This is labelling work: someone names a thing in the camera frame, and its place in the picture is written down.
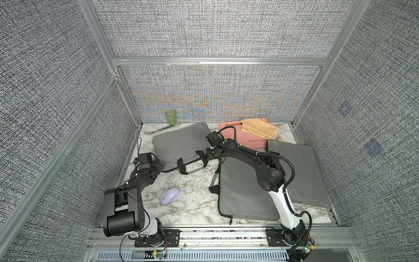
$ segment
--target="purple computer mouse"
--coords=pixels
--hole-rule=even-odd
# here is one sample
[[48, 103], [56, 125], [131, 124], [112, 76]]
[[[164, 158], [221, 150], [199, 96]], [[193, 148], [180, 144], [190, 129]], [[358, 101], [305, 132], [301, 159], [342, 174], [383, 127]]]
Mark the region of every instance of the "purple computer mouse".
[[160, 196], [160, 203], [162, 205], [170, 204], [179, 194], [181, 190], [178, 187], [171, 187]]

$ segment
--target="blue square patch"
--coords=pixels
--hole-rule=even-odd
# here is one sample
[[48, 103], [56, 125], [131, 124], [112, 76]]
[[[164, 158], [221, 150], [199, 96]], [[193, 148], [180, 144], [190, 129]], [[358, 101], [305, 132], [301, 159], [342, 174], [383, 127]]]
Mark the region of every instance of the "blue square patch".
[[338, 108], [338, 112], [341, 114], [343, 118], [347, 117], [351, 111], [352, 111], [352, 106], [348, 100], [345, 100], [342, 103], [342, 105]]
[[365, 145], [364, 149], [370, 158], [375, 158], [384, 153], [384, 148], [375, 138], [371, 138]]

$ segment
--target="fork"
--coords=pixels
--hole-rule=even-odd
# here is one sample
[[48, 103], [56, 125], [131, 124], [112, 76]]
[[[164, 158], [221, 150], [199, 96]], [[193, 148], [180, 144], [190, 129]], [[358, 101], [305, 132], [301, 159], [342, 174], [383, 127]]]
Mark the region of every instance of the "fork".
[[157, 130], [154, 130], [154, 131], [144, 131], [144, 134], [145, 134], [145, 135], [152, 135], [152, 134], [154, 134], [154, 133], [156, 133], [156, 132], [158, 132], [158, 131], [162, 131], [162, 130], [164, 130], [164, 129], [168, 129], [168, 128], [170, 128], [170, 127], [174, 127], [174, 125], [168, 125], [168, 126], [166, 126], [166, 127], [162, 127], [162, 128], [160, 128], [160, 129], [157, 129]]

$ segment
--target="marble countertop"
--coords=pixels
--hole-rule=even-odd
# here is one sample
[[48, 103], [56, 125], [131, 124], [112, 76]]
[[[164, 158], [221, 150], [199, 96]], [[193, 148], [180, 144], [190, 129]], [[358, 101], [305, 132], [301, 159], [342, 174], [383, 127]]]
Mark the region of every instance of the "marble countertop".
[[[296, 143], [288, 123], [273, 123], [278, 126], [278, 140]], [[145, 135], [144, 131], [154, 131], [167, 126], [167, 124], [144, 124], [140, 137], [142, 139], [140, 153], [154, 151], [153, 136], [164, 132], [184, 128], [193, 123], [181, 123], [167, 130], [156, 132], [152, 135]], [[219, 123], [207, 123], [211, 131], [218, 131]], [[133, 161], [137, 156], [137, 149], [134, 150], [131, 162], [123, 181], [129, 179], [129, 175], [134, 170]], [[186, 171], [192, 171], [202, 166], [200, 161], [190, 164]], [[159, 218], [163, 225], [206, 225], [206, 224], [228, 224], [229, 218], [225, 218], [218, 213], [218, 195], [212, 194], [208, 188], [211, 185], [214, 172], [218, 168], [218, 160], [209, 161], [206, 168], [194, 172], [191, 175], [182, 175], [179, 170], [169, 173], [160, 173], [152, 185], [147, 186], [141, 193], [144, 208], [152, 218]], [[161, 205], [160, 195], [170, 187], [178, 187], [180, 195], [169, 205]], [[313, 223], [331, 223], [325, 208], [294, 204], [296, 211], [307, 210], [310, 212]], [[308, 218], [302, 217], [304, 223], [308, 224]], [[279, 221], [261, 221], [233, 219], [233, 224], [267, 224], [280, 223]]]

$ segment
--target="white robotic arm segment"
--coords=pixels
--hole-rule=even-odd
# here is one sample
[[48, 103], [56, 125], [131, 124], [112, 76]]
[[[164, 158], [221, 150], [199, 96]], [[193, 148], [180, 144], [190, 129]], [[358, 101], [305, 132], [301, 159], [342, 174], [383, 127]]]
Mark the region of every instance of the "white robotic arm segment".
[[295, 209], [294, 209], [294, 206], [292, 205], [290, 197], [288, 196], [288, 194], [284, 194], [282, 192], [283, 188], [284, 188], [284, 185], [282, 185], [278, 189], [278, 192], [269, 191], [268, 193], [272, 197], [275, 207], [277, 207], [279, 217], [281, 218], [281, 224], [288, 229], [294, 229], [300, 223], [300, 218], [292, 214], [290, 209], [288, 208], [287, 202], [285, 201], [285, 195], [287, 196], [288, 201], [290, 202], [290, 205], [295, 212]]

